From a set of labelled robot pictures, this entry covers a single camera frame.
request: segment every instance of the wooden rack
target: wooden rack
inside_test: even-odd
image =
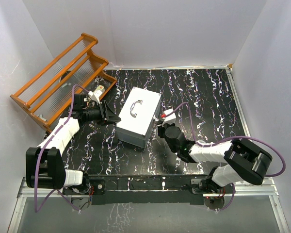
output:
[[[82,33],[11,98],[42,129],[51,132],[51,124],[71,104],[74,84],[86,88],[95,78],[102,77],[110,86],[105,87],[100,99],[116,84],[116,79],[103,71],[109,62],[92,51],[97,43],[96,37]]]

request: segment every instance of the white wall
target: white wall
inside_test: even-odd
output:
[[[291,0],[267,1],[233,69],[251,134],[286,159],[287,170],[275,182],[291,229]],[[270,172],[280,168],[275,158]]]
[[[0,233],[25,176],[25,152],[43,131],[9,97],[52,60],[21,0],[0,0]]]
[[[98,55],[130,68],[233,63],[266,2],[23,1],[53,56],[87,32]]]

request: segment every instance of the metal handle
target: metal handle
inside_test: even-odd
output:
[[[134,103],[132,103],[131,107],[130,107],[130,115],[133,117],[133,118],[136,118],[137,114],[136,113],[132,113],[132,111],[134,110],[134,107],[135,107],[135,104],[139,103],[139,104],[142,104],[143,100],[137,100],[135,101]]]

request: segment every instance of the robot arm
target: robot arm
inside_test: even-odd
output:
[[[164,113],[168,115],[171,112],[172,110],[167,110]],[[268,152],[248,139],[237,139],[215,146],[200,146],[186,139],[180,128],[175,126],[175,121],[176,115],[172,114],[158,122],[158,133],[181,160],[186,163],[211,161],[228,164],[214,167],[207,179],[199,183],[200,190],[217,192],[229,183],[238,181],[262,184],[272,161]]]
[[[80,124],[95,121],[99,125],[108,125],[119,122],[119,118],[107,105],[106,101],[92,101],[91,92],[88,95],[74,95],[73,112],[69,121],[67,108],[53,132],[36,148],[29,148],[26,152],[26,182],[28,187],[34,187],[34,175],[38,154],[45,143],[52,138],[43,151],[39,168],[38,188],[61,189],[65,186],[81,185],[84,178],[83,171],[65,169],[62,154],[73,137],[80,129]]]

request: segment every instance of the marble tabletop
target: marble tabletop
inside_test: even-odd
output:
[[[193,114],[195,135],[216,142],[244,130],[225,69],[108,70],[118,83],[104,97],[119,114],[131,89],[144,88],[162,94],[162,110],[187,101]],[[97,79],[91,90],[100,84]],[[192,139],[187,107],[176,113],[176,125]],[[119,141],[114,126],[94,122],[80,126],[63,153],[66,169],[84,169],[90,175],[174,175],[208,174],[216,163],[187,164],[170,151],[157,136],[142,149]]]

